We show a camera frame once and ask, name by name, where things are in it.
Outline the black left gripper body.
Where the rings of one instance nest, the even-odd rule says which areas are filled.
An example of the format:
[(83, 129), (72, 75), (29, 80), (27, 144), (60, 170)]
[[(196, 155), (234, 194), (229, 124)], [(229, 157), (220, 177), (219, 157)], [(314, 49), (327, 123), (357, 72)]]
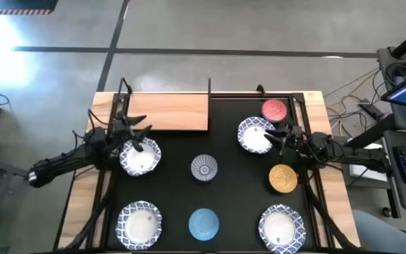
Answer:
[(131, 131), (133, 131), (133, 126), (135, 125), (128, 125), (127, 117), (127, 114), (123, 111), (116, 112), (115, 121), (113, 123), (113, 134), (122, 137), (122, 139), (130, 140), (135, 150), (142, 152), (144, 149), (140, 143), (143, 141), (143, 138), (133, 138), (131, 136)]

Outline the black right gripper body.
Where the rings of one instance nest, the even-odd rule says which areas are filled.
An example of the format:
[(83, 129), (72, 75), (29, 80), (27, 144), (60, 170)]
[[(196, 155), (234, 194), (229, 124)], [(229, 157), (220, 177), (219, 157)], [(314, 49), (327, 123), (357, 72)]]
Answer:
[(286, 136), (282, 149), (284, 157), (299, 157), (301, 155), (304, 142), (304, 132), (301, 126), (286, 125)]

